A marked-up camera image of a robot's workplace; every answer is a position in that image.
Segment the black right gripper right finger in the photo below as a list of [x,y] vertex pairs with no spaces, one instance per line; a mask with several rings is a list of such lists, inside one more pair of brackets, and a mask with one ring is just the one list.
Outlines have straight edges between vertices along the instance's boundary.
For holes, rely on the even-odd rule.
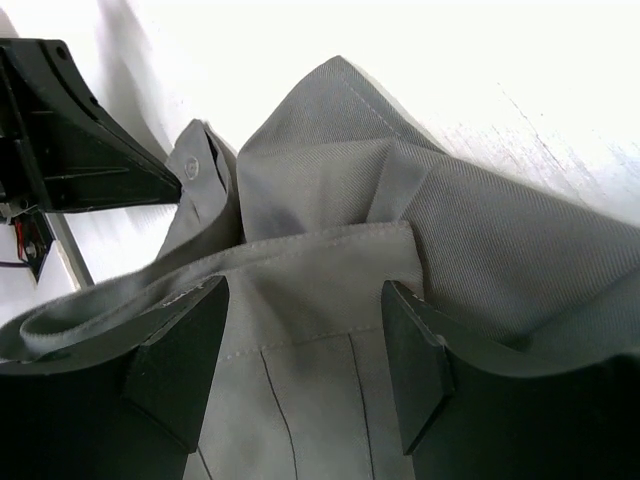
[[560,365],[396,281],[381,310],[402,450],[419,479],[635,479],[639,353]]

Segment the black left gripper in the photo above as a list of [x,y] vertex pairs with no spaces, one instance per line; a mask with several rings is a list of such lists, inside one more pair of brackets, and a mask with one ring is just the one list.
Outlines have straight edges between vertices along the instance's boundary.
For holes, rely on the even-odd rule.
[[181,184],[98,103],[60,40],[1,41],[1,224],[39,282],[50,252],[44,212],[179,200]]

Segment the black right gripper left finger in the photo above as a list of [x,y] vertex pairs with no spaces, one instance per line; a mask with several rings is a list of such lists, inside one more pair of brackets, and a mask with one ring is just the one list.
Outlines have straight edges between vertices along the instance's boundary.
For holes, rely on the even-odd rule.
[[5,479],[179,479],[196,450],[229,302],[212,278],[35,361],[1,366]]

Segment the grey pleated skirt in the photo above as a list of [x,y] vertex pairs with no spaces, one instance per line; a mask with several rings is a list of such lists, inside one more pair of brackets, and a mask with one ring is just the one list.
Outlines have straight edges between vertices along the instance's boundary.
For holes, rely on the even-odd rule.
[[157,259],[1,330],[1,366],[94,338],[221,277],[226,322],[179,479],[419,479],[384,340],[388,281],[549,363],[639,353],[639,230],[433,145],[346,60],[237,155],[192,122]]

